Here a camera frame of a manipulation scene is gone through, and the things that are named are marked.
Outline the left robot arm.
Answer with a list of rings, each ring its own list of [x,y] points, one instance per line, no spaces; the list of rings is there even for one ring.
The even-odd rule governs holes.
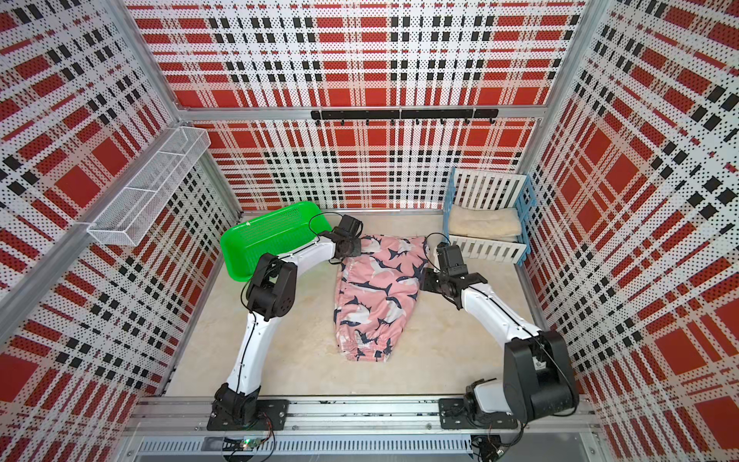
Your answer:
[[[269,347],[296,302],[298,279],[324,262],[361,253],[364,223],[340,215],[330,225],[309,202],[273,211],[229,229],[221,239],[227,271],[244,283],[240,303],[251,316],[236,363],[215,392],[208,429],[282,429],[284,423],[259,400]]]

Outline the pink shark print shorts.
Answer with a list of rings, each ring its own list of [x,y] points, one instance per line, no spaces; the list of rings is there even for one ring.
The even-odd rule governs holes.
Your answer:
[[[349,361],[386,362],[418,302],[426,238],[365,235],[360,244],[337,275],[336,343]]]

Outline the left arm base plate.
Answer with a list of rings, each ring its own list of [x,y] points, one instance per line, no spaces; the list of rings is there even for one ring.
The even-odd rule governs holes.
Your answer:
[[[207,423],[209,431],[279,431],[284,429],[290,402],[288,400],[256,400],[241,408],[220,400],[213,402]]]

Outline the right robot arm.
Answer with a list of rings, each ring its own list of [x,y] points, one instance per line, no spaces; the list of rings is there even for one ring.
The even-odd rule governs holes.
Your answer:
[[[502,348],[502,378],[468,386],[465,413],[476,425],[504,414],[524,427],[577,412],[579,393],[564,338],[540,329],[506,305],[479,273],[471,273],[457,244],[441,242],[425,270],[423,292],[437,294],[475,318]]]

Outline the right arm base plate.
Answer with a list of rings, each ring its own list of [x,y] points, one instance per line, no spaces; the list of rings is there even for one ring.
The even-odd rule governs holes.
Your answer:
[[[442,429],[517,429],[518,421],[502,411],[484,412],[465,398],[441,398],[438,401]]]

